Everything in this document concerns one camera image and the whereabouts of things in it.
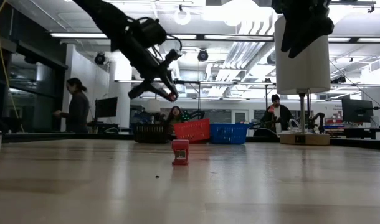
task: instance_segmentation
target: black basket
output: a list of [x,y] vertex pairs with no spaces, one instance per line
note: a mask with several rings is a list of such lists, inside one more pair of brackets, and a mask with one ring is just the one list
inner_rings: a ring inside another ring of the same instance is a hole
[[166,125],[164,124],[134,124],[135,142],[163,144],[168,142]]

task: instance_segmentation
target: computer monitor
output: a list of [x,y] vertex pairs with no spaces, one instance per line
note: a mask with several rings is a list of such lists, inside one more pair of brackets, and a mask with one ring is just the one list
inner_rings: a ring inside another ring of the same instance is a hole
[[116,116],[116,105],[118,97],[96,100],[96,115],[97,118],[109,118]]
[[343,121],[370,123],[373,103],[368,100],[342,99]]

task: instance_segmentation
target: plastic basket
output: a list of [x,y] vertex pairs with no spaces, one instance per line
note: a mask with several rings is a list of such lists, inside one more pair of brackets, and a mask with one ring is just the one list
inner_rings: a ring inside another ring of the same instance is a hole
[[166,125],[164,124],[134,124],[135,142],[163,144],[168,142]]
[[209,119],[174,124],[173,129],[178,139],[187,139],[189,142],[209,139]]
[[248,124],[211,124],[211,143],[244,144]]

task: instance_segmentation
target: woman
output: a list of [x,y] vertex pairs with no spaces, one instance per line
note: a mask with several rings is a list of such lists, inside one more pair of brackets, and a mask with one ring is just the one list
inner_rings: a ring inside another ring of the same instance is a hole
[[66,131],[75,133],[88,133],[87,118],[89,113],[89,101],[83,93],[87,90],[78,78],[67,80],[67,90],[72,95],[68,113],[60,110],[54,112],[54,116],[65,118]]
[[182,111],[178,106],[174,106],[171,109],[171,112],[169,112],[168,118],[166,120],[167,132],[168,134],[172,135],[174,133],[173,131],[173,125],[182,123]]

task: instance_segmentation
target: person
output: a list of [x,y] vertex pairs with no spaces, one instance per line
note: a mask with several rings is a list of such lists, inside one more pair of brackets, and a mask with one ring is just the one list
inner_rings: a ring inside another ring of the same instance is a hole
[[288,122],[293,119],[293,116],[286,106],[280,104],[280,97],[277,94],[272,96],[272,103],[265,112],[262,122],[268,123],[271,127],[275,126],[273,131],[276,133],[286,131]]
[[172,135],[174,133],[173,125],[182,123],[182,110],[178,106],[174,106],[169,112],[168,118],[166,119],[167,133]]
[[89,100],[84,92],[87,88],[82,85],[78,78],[67,80],[67,90],[72,95],[68,113],[61,110],[54,112],[54,116],[65,118],[67,132],[88,133],[87,118],[89,114]]

